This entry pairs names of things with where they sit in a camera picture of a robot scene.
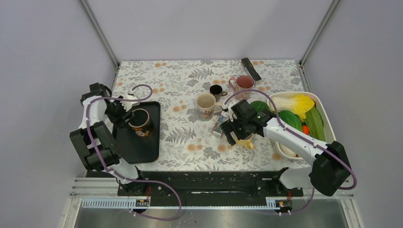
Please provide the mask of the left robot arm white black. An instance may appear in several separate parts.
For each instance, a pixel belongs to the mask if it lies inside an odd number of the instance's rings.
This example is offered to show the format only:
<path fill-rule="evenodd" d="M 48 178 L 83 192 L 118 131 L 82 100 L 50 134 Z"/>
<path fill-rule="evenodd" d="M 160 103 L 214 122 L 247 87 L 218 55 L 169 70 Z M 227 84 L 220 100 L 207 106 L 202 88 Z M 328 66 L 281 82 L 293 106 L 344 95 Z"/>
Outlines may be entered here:
<path fill-rule="evenodd" d="M 129 110 L 137 105 L 134 95 L 112 99 L 111 90 L 104 84 L 94 83 L 90 91 L 81 97 L 84 108 L 79 128 L 69 134 L 70 140 L 88 171 L 110 174 L 116 178 L 119 188 L 127 193 L 142 195 L 147 191 L 143 175 L 129 164 L 121 153 L 115 136 L 105 124 L 108 117 L 115 128 L 128 126 Z"/>

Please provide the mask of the green inside floral mug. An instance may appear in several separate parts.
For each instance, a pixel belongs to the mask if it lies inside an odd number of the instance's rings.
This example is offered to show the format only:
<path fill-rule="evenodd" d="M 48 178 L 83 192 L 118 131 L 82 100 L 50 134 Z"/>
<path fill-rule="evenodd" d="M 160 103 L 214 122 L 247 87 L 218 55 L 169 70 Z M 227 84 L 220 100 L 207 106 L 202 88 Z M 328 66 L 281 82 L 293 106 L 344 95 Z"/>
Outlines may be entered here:
<path fill-rule="evenodd" d="M 250 103 L 250 105 L 254 108 L 254 110 L 259 113 L 263 110 L 270 111 L 269 105 L 263 101 L 253 101 Z"/>

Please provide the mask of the pink floral mug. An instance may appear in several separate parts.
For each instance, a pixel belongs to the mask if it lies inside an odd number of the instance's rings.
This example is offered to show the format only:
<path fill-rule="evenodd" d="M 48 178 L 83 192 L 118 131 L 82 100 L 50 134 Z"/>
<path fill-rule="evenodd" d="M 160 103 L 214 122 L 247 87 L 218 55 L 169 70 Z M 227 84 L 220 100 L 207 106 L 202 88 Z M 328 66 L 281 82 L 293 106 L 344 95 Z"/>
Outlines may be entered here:
<path fill-rule="evenodd" d="M 242 99 L 249 99 L 250 98 L 250 91 L 246 91 L 246 89 L 252 89 L 254 86 L 254 80 L 252 77 L 244 75 L 239 76 L 237 78 L 231 77 L 229 79 L 229 86 L 233 89 L 233 91 L 240 92 L 239 94 L 235 95 L 238 100 Z"/>

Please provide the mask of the black mug red inside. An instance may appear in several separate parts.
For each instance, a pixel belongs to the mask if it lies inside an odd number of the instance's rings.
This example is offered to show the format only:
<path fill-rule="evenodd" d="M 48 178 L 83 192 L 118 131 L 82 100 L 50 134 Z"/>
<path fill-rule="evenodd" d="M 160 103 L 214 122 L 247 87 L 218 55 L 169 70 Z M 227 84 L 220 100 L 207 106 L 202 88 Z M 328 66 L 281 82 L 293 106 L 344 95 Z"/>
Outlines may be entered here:
<path fill-rule="evenodd" d="M 154 123 L 150 113 L 143 108 L 139 108 L 132 111 L 132 114 L 133 117 L 128 121 L 130 128 L 140 138 L 149 137 L 154 131 Z"/>

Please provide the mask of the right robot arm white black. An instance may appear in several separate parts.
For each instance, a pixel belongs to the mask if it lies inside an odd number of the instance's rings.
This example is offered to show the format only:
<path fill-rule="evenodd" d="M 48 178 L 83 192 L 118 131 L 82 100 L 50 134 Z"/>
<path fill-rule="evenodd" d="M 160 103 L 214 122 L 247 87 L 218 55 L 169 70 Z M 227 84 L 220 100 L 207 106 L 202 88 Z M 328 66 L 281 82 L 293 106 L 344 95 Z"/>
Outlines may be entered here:
<path fill-rule="evenodd" d="M 228 119 L 220 125 L 230 145 L 255 134 L 278 142 L 295 152 L 309 165 L 305 168 L 283 168 L 272 183 L 280 196 L 294 188 L 314 188 L 323 195 L 333 196 L 352 169 L 344 147 L 337 141 L 326 143 L 302 133 L 283 122 L 277 113 L 257 112 L 246 100 L 222 105 Z"/>

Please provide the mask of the cream mug red pattern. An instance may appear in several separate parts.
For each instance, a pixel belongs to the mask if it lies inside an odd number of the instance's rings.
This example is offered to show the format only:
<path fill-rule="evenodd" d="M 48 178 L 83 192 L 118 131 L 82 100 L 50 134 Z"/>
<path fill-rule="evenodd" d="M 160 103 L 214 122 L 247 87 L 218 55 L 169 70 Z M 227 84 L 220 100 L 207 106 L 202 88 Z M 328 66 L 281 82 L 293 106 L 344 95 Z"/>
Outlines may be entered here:
<path fill-rule="evenodd" d="M 214 114 L 222 111 L 223 104 L 217 102 L 212 94 L 203 93 L 196 99 L 197 108 L 199 110 L 199 117 L 203 121 L 210 120 Z"/>

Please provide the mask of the small dark brown mug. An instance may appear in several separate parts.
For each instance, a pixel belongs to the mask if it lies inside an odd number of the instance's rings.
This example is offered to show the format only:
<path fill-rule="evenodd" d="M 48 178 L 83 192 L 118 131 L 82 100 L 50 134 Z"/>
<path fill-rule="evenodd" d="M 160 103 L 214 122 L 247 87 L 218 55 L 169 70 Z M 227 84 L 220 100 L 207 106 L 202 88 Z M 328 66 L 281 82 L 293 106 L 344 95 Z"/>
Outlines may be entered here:
<path fill-rule="evenodd" d="M 221 97 L 226 96 L 228 94 L 228 92 L 224 91 L 220 85 L 212 85 L 209 88 L 209 92 L 214 96 L 216 102 L 218 102 L 221 99 Z"/>

